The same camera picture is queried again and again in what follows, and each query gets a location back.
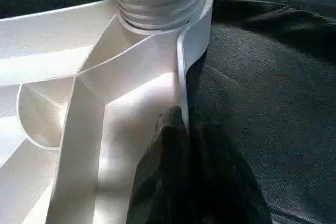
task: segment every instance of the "dark cloth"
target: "dark cloth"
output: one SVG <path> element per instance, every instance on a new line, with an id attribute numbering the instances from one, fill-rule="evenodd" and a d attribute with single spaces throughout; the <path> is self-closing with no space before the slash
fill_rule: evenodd
<path id="1" fill-rule="evenodd" d="M 189 139 L 180 108 L 161 115 L 136 169 L 127 224 L 270 224 L 239 152 L 220 127 L 194 122 Z"/>
<path id="2" fill-rule="evenodd" d="M 187 73 L 191 117 L 224 129 L 279 223 L 336 221 L 335 42 L 319 15 L 215 0 L 208 51 Z"/>

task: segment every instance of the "white plastic surface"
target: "white plastic surface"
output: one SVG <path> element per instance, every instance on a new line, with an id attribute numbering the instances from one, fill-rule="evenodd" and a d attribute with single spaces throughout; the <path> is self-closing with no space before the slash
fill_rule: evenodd
<path id="1" fill-rule="evenodd" d="M 73 77 L 20 86 L 17 115 L 27 138 L 36 146 L 58 150 Z"/>
<path id="2" fill-rule="evenodd" d="M 59 155 L 36 147 L 22 131 L 16 113 L 20 84 L 75 74 L 116 7 L 106 0 L 0 19 L 0 223 L 45 223 L 50 196 L 41 195 Z"/>

